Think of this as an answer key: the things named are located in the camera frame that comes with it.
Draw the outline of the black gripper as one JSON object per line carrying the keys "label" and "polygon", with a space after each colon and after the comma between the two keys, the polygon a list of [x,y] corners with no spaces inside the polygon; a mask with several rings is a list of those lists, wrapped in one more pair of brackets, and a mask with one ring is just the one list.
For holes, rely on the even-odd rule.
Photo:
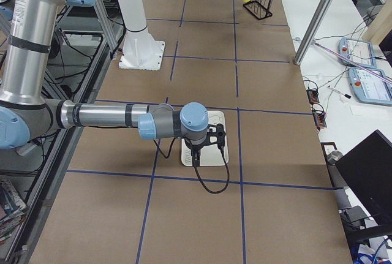
{"label": "black gripper", "polygon": [[199,140],[190,140],[184,137],[186,146],[190,149],[192,166],[200,165],[201,149],[206,145],[206,138],[201,138]]}

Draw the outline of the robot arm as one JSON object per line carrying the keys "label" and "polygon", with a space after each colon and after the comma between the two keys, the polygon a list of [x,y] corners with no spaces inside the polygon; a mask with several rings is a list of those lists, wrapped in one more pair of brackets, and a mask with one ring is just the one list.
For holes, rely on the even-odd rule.
{"label": "robot arm", "polygon": [[1,148],[23,146],[57,129],[136,128],[145,140],[184,139],[193,166],[198,166],[212,134],[207,109],[200,103],[175,110],[169,104],[116,106],[42,97],[58,9],[70,1],[15,0],[1,83]]}

